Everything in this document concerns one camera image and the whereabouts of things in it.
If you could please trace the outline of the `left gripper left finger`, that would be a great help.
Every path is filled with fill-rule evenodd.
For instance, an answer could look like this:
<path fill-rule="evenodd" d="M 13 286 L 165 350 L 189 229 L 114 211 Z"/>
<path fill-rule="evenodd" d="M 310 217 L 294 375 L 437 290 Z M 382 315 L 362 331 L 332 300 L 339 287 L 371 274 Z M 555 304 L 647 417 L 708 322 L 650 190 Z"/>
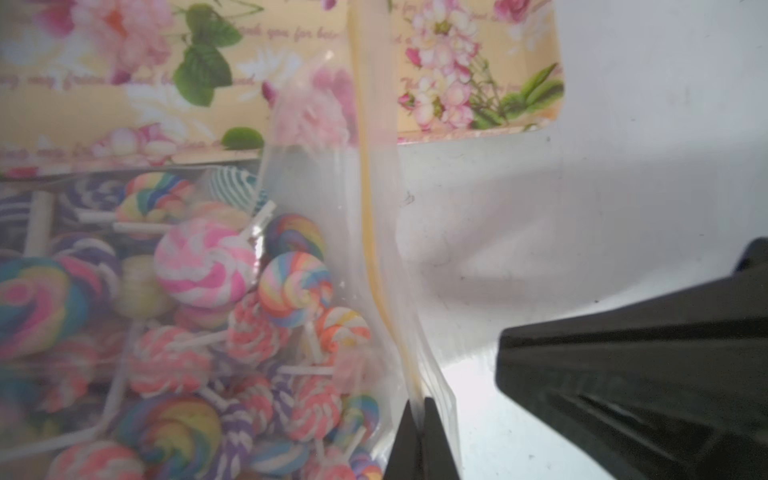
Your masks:
<path fill-rule="evenodd" d="M 424 478 L 421 440 L 411 402 L 408 401 L 384 471 L 384 480 L 422 480 Z"/>

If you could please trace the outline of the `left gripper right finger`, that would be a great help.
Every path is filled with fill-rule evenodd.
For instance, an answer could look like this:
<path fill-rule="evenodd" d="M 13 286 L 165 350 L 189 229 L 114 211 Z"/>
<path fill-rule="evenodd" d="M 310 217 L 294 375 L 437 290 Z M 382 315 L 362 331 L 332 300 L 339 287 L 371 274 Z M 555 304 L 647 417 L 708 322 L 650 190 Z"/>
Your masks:
<path fill-rule="evenodd" d="M 437 404 L 431 397 L 424 402 L 422 471 L 426 480 L 460 479 Z"/>

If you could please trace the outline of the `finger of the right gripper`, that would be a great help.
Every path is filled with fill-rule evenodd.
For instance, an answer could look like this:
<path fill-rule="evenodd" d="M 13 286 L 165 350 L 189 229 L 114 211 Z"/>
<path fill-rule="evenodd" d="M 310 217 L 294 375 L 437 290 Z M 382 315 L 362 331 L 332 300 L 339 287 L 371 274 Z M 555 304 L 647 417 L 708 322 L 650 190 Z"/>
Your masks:
<path fill-rule="evenodd" d="M 767 241 L 727 277 L 506 329 L 501 392 L 618 479 L 767 475 Z"/>

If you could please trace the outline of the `clear ziploc bag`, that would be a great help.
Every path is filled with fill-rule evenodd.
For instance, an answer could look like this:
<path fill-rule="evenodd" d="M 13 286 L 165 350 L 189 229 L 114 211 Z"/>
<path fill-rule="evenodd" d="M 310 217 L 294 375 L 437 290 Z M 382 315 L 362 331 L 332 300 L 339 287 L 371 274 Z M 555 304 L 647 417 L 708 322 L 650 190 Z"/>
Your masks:
<path fill-rule="evenodd" d="M 1 475 L 456 479 L 390 1 L 1 5 Z"/>

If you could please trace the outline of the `pile of colourful lollipop candies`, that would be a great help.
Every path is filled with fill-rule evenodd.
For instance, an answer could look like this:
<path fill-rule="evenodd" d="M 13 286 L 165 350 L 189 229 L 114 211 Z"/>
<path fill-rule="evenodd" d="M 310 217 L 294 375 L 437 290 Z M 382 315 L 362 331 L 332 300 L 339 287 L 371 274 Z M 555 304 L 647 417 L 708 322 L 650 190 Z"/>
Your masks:
<path fill-rule="evenodd" d="M 239 166 L 1 188 L 5 479 L 380 479 L 374 337 Z"/>

